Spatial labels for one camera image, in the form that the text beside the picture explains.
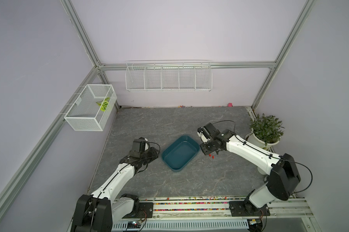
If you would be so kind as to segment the teal plastic storage box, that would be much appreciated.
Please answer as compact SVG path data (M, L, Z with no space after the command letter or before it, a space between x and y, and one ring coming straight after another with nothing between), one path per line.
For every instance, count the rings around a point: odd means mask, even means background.
M163 162L173 171L180 172L198 154L200 145L190 136L180 136L168 148L161 158Z

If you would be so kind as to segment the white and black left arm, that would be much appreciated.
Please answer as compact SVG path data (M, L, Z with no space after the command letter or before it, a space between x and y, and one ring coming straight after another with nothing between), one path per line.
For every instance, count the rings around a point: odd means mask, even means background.
M115 199L144 165L157 159L160 149L144 146L138 151L130 151L123 157L114 173L92 194L82 195L76 203L71 224L72 232L110 232L115 223L129 214L137 214L139 210L138 196L123 194Z

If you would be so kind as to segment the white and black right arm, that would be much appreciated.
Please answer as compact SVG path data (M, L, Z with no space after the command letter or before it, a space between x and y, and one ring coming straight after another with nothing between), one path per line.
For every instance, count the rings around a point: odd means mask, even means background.
M230 130L207 132L197 131L201 138L201 150L205 155L226 150L256 165L268 176L267 182L248 194L243 207L249 214L261 209L274 200L286 201L301 181L294 158L288 154L280 156L259 148Z

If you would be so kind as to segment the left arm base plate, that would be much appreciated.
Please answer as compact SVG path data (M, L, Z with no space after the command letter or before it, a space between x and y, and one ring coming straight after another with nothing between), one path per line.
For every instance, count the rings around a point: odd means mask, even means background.
M154 204L149 202L139 203L137 209L125 215L123 218L152 218L154 212Z

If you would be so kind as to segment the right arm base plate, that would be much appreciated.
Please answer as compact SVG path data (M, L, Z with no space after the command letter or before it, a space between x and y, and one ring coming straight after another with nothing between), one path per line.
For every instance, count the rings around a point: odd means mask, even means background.
M230 201L229 209L232 217L263 217L271 215L267 205L262 208L256 208L254 205L244 201Z

